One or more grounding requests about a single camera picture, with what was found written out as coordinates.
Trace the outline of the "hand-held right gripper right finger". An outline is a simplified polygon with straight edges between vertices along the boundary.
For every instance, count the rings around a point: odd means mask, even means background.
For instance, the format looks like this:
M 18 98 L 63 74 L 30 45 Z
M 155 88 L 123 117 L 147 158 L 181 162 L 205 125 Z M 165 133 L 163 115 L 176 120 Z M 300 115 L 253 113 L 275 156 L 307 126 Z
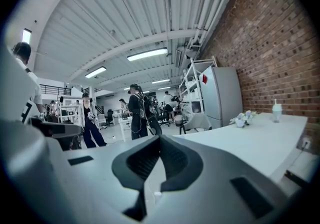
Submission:
M 161 136 L 166 180 L 152 224 L 265 224 L 287 196 L 237 156 L 183 138 Z

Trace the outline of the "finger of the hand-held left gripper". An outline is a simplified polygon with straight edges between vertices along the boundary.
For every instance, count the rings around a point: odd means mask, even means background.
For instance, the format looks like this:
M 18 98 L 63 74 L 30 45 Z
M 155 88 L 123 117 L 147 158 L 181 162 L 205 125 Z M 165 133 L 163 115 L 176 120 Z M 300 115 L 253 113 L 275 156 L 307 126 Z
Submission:
M 40 130 L 45 137 L 55 139 L 73 138 L 82 133 L 82 128 L 76 124 L 46 122 L 35 117 L 30 118 L 29 123 Z

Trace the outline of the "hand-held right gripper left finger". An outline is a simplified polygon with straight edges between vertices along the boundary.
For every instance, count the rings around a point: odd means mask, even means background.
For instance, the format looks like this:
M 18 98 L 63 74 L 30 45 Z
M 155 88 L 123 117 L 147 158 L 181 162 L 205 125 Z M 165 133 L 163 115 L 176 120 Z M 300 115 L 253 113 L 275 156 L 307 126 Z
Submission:
M 62 187 L 75 224 L 160 224 L 160 209 L 146 215 L 142 191 L 124 186 L 137 178 L 125 160 L 156 141 L 144 137 L 105 147 L 62 152 Z

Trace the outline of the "white desk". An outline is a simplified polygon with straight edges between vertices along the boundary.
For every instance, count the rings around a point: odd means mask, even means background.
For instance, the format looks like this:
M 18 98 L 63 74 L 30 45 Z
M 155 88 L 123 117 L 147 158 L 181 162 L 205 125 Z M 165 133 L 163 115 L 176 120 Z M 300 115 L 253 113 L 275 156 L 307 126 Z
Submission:
M 280 122 L 274 123 L 272 114 L 263 112 L 245 128 L 232 124 L 180 137 L 229 152 L 279 183 L 298 155 L 296 146 L 307 120 L 305 116 L 282 115 Z

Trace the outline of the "black swivel office chair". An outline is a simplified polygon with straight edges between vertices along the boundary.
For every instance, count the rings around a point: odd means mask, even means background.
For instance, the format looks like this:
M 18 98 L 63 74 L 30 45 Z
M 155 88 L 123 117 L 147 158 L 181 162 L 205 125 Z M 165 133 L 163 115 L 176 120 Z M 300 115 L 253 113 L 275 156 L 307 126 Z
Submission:
M 106 125 L 114 125 L 114 118 L 113 118 L 114 111 L 112 109 L 109 109 L 106 113 L 105 119 L 106 119 Z
M 163 111 L 160 113 L 157 119 L 160 126 L 162 125 L 166 125 L 168 127 L 170 126 L 170 122 L 167 120 L 167 117 L 168 117 L 168 113 L 166 111 Z

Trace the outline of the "black balcony railing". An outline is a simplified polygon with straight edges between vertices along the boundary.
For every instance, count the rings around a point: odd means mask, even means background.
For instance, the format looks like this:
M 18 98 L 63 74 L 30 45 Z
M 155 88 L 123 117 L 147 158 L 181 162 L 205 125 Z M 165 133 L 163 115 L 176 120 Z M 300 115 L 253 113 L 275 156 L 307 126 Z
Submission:
M 71 89 L 63 88 L 58 86 L 40 84 L 40 89 L 42 94 L 50 94 L 50 95 L 60 95 L 60 96 L 70 96 Z

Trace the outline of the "white work table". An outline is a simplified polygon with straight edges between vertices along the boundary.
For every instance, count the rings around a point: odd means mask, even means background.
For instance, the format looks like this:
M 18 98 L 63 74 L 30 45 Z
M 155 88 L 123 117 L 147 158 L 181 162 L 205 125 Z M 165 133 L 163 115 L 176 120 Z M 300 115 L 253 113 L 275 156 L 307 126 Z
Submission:
M 118 123 L 120 125 L 120 131 L 121 131 L 123 141 L 127 142 L 128 140 L 131 140 L 131 136 L 127 136 L 126 132 L 129 132 L 131 134 L 132 117 L 129 116 L 127 119 L 123 119 L 122 117 L 119 117 Z

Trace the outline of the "black oval backpack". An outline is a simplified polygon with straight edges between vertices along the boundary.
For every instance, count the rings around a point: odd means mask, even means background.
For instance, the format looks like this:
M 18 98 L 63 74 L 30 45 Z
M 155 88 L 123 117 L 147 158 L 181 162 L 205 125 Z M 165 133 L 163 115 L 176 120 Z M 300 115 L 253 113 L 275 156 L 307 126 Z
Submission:
M 162 135 L 162 128 L 157 119 L 157 112 L 153 109 L 149 98 L 141 94 L 139 99 L 140 117 L 146 120 L 146 125 L 152 135 Z

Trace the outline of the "pale flower bouquet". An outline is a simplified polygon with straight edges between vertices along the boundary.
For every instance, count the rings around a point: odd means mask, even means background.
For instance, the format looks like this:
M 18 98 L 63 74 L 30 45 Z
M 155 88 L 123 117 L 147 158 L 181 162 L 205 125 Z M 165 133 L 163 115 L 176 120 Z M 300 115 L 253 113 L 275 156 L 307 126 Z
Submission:
M 251 124 L 253 118 L 256 115 L 256 111 L 247 110 L 245 112 L 239 113 L 236 117 L 232 118 L 229 121 L 229 124 L 236 124 L 238 128 L 244 128 L 245 126 L 249 126 Z

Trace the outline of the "white shelf rack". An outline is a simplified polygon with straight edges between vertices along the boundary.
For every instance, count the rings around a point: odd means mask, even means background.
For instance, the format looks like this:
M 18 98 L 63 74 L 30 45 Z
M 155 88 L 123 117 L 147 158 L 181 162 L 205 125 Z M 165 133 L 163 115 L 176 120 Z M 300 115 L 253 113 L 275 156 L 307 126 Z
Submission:
M 182 115 L 191 119 L 197 113 L 204 113 L 204 100 L 201 91 L 201 74 L 209 67 L 215 67 L 214 57 L 211 59 L 190 59 L 190 65 L 183 70 L 179 85 L 180 107 Z

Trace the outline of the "grey refrigerator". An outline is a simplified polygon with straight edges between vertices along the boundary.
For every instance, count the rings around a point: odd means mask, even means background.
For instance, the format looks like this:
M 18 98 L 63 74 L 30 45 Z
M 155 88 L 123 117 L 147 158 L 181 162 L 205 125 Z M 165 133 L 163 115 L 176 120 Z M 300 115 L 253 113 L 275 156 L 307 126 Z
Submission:
M 207 83 L 202 76 L 207 76 Z M 200 75 L 201 93 L 206 114 L 213 129 L 228 126 L 243 111 L 242 93 L 234 67 L 208 67 Z

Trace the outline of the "clear cup with straw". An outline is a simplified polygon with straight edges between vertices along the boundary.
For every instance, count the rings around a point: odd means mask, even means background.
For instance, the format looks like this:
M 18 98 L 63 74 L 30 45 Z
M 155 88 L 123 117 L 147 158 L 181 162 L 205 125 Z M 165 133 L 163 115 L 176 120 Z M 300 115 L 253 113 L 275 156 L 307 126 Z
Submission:
M 274 104 L 272 106 L 272 120 L 274 123 L 279 123 L 282 116 L 282 104 L 278 103 L 277 99 L 274 99 Z

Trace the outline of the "bright rectangular light panel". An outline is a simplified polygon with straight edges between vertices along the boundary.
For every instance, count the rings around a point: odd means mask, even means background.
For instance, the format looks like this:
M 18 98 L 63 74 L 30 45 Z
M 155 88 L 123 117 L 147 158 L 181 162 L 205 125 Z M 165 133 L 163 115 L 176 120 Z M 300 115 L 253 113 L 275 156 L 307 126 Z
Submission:
M 22 31 L 22 42 L 30 44 L 31 36 L 32 36 L 32 31 L 27 28 L 24 28 Z

